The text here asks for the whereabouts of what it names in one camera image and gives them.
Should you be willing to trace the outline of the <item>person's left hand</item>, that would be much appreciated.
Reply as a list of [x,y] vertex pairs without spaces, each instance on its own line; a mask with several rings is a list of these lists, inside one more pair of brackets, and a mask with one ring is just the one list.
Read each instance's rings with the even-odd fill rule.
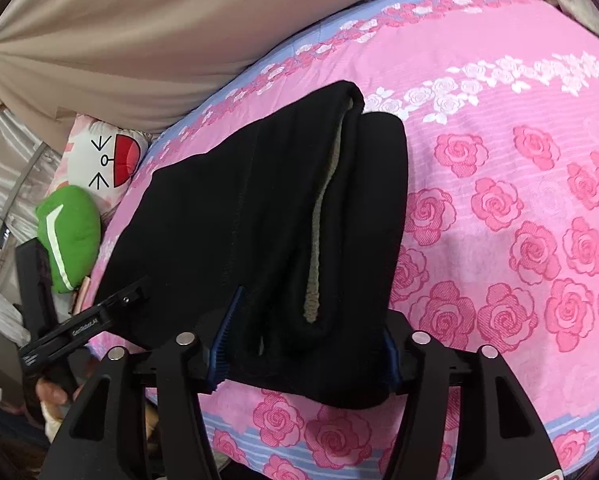
[[37,381],[36,393],[44,418],[44,432],[52,440],[64,422],[65,408],[70,403],[68,393],[61,386],[44,378]]

